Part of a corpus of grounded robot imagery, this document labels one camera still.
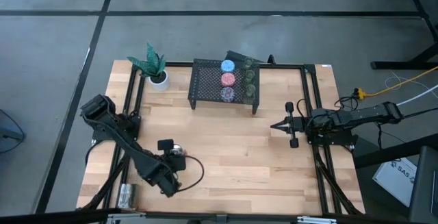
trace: wooden tabletop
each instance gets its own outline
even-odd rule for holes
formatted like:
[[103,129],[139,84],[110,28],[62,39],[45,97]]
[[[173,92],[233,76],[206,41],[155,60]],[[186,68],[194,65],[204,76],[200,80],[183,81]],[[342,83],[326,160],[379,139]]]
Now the wooden tabletop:
[[[324,108],[334,108],[339,99],[330,66],[316,65],[318,84]],[[256,115],[250,105],[197,101],[190,108],[188,88],[192,68],[167,67],[170,88],[153,90],[146,81],[140,115],[142,124],[138,143],[153,153],[157,141],[172,138],[198,158],[205,167],[205,177],[190,190],[171,198],[143,181],[133,166],[128,183],[137,184],[138,208],[158,212],[228,212],[238,214],[321,214],[320,198],[311,147],[304,134],[297,134],[300,146],[289,147],[287,134],[270,129],[284,119],[285,102],[294,104],[303,98],[300,71],[293,69],[260,70],[260,104]],[[109,77],[106,95],[122,110],[131,63],[116,60]],[[312,105],[310,75],[308,76]],[[133,91],[135,102],[137,84]],[[301,110],[305,113],[304,103]],[[114,150],[105,142],[90,154],[77,206],[84,206],[105,182]],[[356,208],[364,212],[355,165],[343,147],[331,147],[337,183]],[[200,166],[187,159],[187,169],[178,172],[186,187],[201,175]],[[330,187],[326,183],[329,209],[333,211]],[[115,205],[118,183],[112,194]]]

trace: green plant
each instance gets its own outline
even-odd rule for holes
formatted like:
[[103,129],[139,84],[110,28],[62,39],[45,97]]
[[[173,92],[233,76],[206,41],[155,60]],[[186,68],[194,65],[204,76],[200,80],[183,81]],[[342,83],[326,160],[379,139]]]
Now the green plant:
[[135,57],[127,57],[132,64],[142,69],[142,75],[145,77],[158,78],[161,76],[164,68],[166,67],[166,61],[164,55],[158,57],[152,45],[147,44],[146,50],[147,61],[139,60]]

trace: concrete floor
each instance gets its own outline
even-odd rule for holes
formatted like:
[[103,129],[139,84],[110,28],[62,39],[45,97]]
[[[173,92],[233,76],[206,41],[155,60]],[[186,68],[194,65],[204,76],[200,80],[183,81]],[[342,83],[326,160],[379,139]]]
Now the concrete floor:
[[[438,22],[438,0],[421,1],[433,21]],[[102,3],[103,0],[0,0],[0,10],[100,10]],[[110,10],[415,10],[412,0],[112,0],[109,6]],[[32,211],[96,21],[95,16],[0,16],[0,108],[27,133],[26,141],[17,149],[0,154],[1,216]],[[259,59],[273,54],[277,62],[332,64],[339,95],[345,96],[355,87],[367,92],[385,87],[383,82],[392,76],[391,72],[371,70],[371,61],[407,60],[429,47],[433,40],[423,21],[411,18],[107,17],[80,105],[105,92],[113,60],[144,55],[146,41],[170,61],[222,59],[228,50],[233,50]],[[419,72],[395,71],[408,78]],[[419,81],[434,86],[438,73]],[[403,101],[422,91],[424,87],[420,85],[407,84],[400,90],[366,99],[361,106]],[[426,95],[403,106],[402,112],[436,107],[437,103],[436,97]],[[383,129],[409,141],[438,132],[435,117],[436,113],[428,113]],[[364,147],[375,149],[375,126],[362,125],[355,133],[371,142],[364,142]],[[75,208],[91,134],[78,114],[48,211]],[[399,143],[389,136],[384,136],[383,142],[384,147]],[[359,172],[365,207],[370,214],[392,216],[397,212],[396,200],[377,199],[372,194],[376,186],[367,181],[372,174],[373,171]],[[388,208],[388,201],[395,207]]]

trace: potted plant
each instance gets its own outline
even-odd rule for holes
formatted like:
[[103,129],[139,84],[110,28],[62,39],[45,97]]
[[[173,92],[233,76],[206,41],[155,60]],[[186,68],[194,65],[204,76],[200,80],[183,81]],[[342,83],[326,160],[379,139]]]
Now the potted plant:
[[142,76],[148,77],[152,87],[158,91],[165,91],[169,88],[169,74],[164,68],[166,61],[164,55],[158,57],[154,48],[149,43],[147,44],[147,61],[139,60],[135,57],[128,57],[128,60],[138,68],[142,69]]

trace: white pot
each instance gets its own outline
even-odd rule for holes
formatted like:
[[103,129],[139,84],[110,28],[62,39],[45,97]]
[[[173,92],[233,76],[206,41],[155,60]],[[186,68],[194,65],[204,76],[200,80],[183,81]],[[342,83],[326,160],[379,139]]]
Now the white pot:
[[164,72],[166,73],[166,78],[164,79],[163,82],[158,83],[158,84],[152,82],[151,78],[148,77],[149,83],[151,83],[152,87],[158,91],[165,91],[165,90],[167,90],[167,88],[169,88],[169,85],[170,85],[169,74],[167,73],[166,70],[164,70]]

